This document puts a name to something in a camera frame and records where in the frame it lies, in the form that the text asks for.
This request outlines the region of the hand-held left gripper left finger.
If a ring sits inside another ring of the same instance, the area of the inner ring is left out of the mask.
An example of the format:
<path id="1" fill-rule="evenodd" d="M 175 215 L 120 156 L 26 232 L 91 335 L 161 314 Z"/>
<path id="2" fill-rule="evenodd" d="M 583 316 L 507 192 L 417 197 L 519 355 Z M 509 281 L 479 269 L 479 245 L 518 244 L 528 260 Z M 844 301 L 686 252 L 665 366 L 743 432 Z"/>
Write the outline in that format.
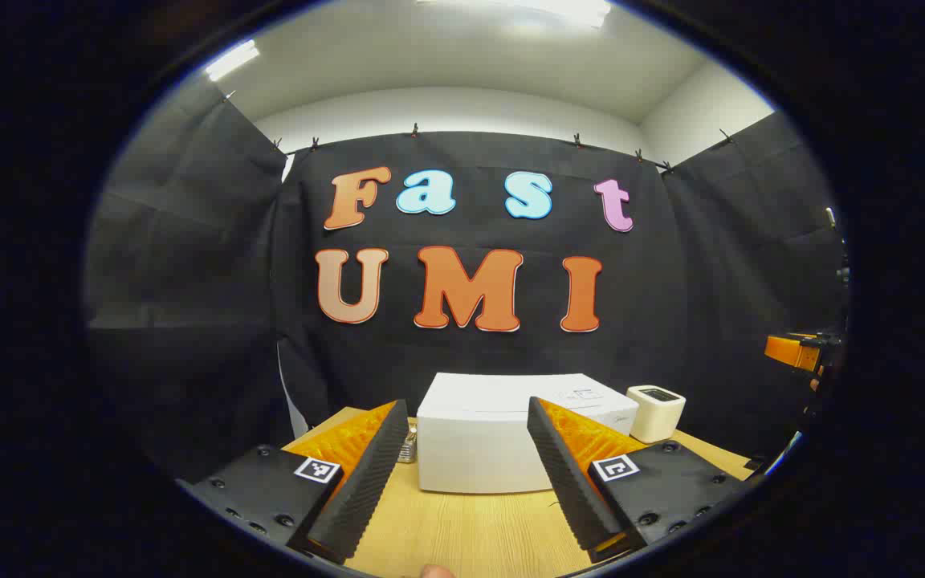
<path id="1" fill-rule="evenodd" d="M 409 431 L 393 400 L 292 449 L 260 444 L 196 482 L 177 484 L 231 526 L 285 550 L 343 564 L 381 501 Z"/>

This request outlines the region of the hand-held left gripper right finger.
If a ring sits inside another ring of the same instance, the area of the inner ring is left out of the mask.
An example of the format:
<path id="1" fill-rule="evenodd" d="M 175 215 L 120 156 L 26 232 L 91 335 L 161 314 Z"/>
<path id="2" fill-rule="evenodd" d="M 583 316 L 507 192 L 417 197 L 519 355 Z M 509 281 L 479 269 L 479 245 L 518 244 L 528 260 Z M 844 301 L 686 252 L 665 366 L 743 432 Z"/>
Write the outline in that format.
<path id="1" fill-rule="evenodd" d="M 529 399 L 526 429 L 569 529 L 592 563 L 678 533 L 751 487 L 681 442 L 636 442 L 539 397 Z"/>

